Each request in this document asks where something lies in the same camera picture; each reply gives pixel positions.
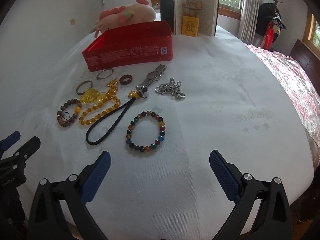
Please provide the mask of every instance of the silver necklace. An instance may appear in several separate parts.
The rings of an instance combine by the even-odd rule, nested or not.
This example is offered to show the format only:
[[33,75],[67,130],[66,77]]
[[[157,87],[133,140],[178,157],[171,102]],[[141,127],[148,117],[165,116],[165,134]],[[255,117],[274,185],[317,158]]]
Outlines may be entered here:
[[183,99],[186,97],[184,93],[180,91],[181,82],[175,82],[174,78],[170,78],[170,83],[161,84],[155,88],[157,94],[171,94],[175,99]]

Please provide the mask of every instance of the white curtain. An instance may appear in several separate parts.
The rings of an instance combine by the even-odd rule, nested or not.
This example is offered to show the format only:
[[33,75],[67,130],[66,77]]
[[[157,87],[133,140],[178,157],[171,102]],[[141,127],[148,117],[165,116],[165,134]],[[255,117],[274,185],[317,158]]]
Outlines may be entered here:
[[253,42],[256,31],[259,0],[241,0],[241,19],[238,38],[248,44]]

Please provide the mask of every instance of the bangle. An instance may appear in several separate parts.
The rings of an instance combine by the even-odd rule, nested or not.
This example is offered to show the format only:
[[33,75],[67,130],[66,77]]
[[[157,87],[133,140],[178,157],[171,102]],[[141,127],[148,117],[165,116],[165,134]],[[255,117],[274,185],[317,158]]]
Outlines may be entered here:
[[92,88],[93,87],[93,82],[91,81],[91,80],[86,80],[86,81],[83,81],[79,86],[77,86],[77,88],[76,88],[76,93],[78,94],[78,95],[80,95],[80,96],[82,96],[86,91],[84,91],[83,93],[79,93],[78,91],[79,91],[79,88],[82,86],[82,85],[84,85],[84,84],[86,84],[86,83],[91,83],[91,86],[90,86],[90,88]]
[[132,75],[124,75],[119,79],[121,85],[128,85],[132,82]]
[[[132,138],[131,134],[132,134],[132,130],[133,130],[134,126],[136,125],[136,123],[139,122],[139,120],[142,117],[145,117],[146,115],[151,116],[158,121],[159,129],[160,129],[160,136],[150,146],[147,145],[147,146],[143,147],[143,146],[139,146],[138,144],[134,144],[131,141],[131,138]],[[126,138],[127,138],[126,143],[129,145],[129,147],[131,149],[135,149],[136,151],[139,150],[141,152],[144,152],[144,151],[149,152],[150,150],[155,150],[157,148],[157,146],[160,145],[160,143],[164,140],[164,135],[165,135],[164,130],[165,130],[165,126],[164,126],[164,121],[163,121],[162,117],[160,117],[155,112],[151,112],[151,111],[142,112],[141,114],[138,114],[137,117],[135,117],[133,119],[133,121],[131,121],[130,125],[128,126],[127,135],[126,135]]]
[[[93,124],[97,120],[99,120],[101,117],[103,117],[104,115],[112,112],[113,110],[117,109],[121,105],[120,100],[116,97],[116,93],[118,91],[117,84],[118,84],[118,80],[117,79],[114,79],[114,80],[110,81],[107,84],[107,86],[110,87],[110,88],[109,88],[109,91],[106,93],[105,97],[102,99],[102,101],[99,102],[95,106],[89,107],[79,117],[79,123],[81,125]],[[90,112],[95,111],[95,110],[103,107],[108,102],[108,100],[111,100],[111,99],[115,102],[114,106],[109,107],[108,109],[106,109],[105,111],[102,111],[100,114],[97,114],[95,117],[93,117],[91,119],[84,120],[84,118],[86,117],[87,114],[89,114]]]
[[[100,75],[103,73],[103,72],[105,72],[105,71],[107,71],[107,70],[111,70],[111,73],[108,75],[108,76],[106,76],[106,77],[100,77]],[[107,68],[107,69],[105,69],[105,70],[102,70],[98,75],[97,75],[97,80],[99,80],[99,79],[105,79],[105,78],[108,78],[108,77],[110,77],[112,74],[113,74],[113,72],[114,72],[115,70],[113,69],[113,68]]]
[[[72,115],[72,117],[70,117],[70,114],[68,112],[64,112],[64,110],[71,105],[76,105],[75,112]],[[81,107],[82,107],[81,102],[78,99],[68,100],[66,103],[63,104],[63,106],[60,107],[60,110],[57,112],[58,123],[63,127],[70,126],[72,123],[75,122],[75,119],[78,118],[78,115],[80,114],[80,111],[81,111]],[[68,114],[69,119],[64,118],[63,117],[64,114]]]

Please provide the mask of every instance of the plush toy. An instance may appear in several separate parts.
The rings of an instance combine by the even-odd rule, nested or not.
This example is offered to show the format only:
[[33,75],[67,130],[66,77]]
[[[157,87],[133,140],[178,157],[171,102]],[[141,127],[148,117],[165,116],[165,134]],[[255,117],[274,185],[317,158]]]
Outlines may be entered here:
[[104,33],[120,26],[153,22],[156,19],[156,12],[149,6],[149,2],[147,0],[136,0],[136,2],[128,6],[123,5],[119,8],[102,11],[91,33],[95,32],[96,38],[99,31]]

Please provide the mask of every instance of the headboard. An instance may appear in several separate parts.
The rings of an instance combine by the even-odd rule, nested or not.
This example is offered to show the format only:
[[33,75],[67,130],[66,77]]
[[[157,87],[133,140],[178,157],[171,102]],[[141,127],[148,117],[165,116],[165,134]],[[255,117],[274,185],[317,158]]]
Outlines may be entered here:
[[320,94],[320,60],[300,40],[297,40],[290,56],[294,58],[308,75],[313,86]]

